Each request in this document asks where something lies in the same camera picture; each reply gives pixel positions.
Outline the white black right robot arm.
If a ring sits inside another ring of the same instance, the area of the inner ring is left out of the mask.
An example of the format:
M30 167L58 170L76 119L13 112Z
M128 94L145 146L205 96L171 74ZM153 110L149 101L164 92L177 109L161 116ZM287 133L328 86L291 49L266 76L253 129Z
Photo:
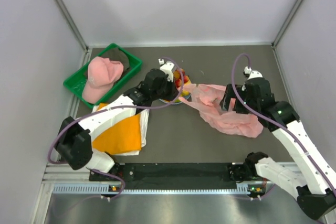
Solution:
M318 220L335 210L335 171L307 135L298 113L287 101L276 101L269 81L263 77L244 85L228 84L220 102L222 110L254 114L263 127L285 147L301 174L296 175L263 152L250 153L245 174L266 178L290 194L300 209Z

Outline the pink plastic bag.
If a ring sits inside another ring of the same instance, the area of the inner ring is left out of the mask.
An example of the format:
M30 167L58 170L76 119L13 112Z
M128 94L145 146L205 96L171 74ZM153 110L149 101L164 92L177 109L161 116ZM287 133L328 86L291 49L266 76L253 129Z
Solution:
M219 105L226 91L225 86L215 84L187 84L183 91L191 94L191 101L181 97L180 101L196 109L201 118L212 128L228 135L258 137L263 126L253 114L238 114L233 110L235 100L230 101L228 111Z

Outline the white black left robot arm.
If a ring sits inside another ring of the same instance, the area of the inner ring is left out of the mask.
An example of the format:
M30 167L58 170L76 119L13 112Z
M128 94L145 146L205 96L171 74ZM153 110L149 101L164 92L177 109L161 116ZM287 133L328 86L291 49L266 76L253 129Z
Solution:
M114 180L119 174L118 166L110 154L93 148L92 142L122 120L152 109L153 101L176 100L178 92L172 73L152 69L136 87L128 89L103 109L76 120L64 119L51 149L73 170L87 168L100 172L107 180Z

